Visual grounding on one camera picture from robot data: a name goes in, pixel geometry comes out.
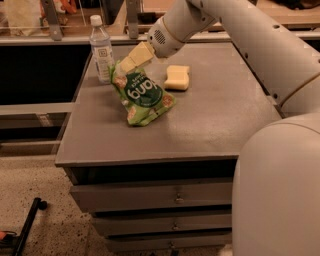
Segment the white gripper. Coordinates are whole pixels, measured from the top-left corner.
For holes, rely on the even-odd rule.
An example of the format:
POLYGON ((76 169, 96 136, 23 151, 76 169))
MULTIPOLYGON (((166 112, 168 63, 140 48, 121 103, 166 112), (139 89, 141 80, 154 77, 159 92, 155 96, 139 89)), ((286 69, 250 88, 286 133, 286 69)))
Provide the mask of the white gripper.
POLYGON ((159 18, 148 31, 148 42, 140 42, 120 62, 121 69, 129 73, 146 64, 153 57, 168 58, 176 54, 184 45, 167 28, 165 19, 159 18))

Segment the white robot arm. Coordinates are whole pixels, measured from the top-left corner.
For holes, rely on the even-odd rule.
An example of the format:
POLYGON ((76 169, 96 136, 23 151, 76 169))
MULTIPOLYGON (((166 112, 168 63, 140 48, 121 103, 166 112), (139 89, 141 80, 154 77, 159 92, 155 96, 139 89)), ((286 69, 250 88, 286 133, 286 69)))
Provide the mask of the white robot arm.
POLYGON ((318 52, 249 0, 176 0, 148 32, 132 71, 176 54, 220 23, 279 120, 242 147, 232 188, 233 256, 320 256, 318 52))

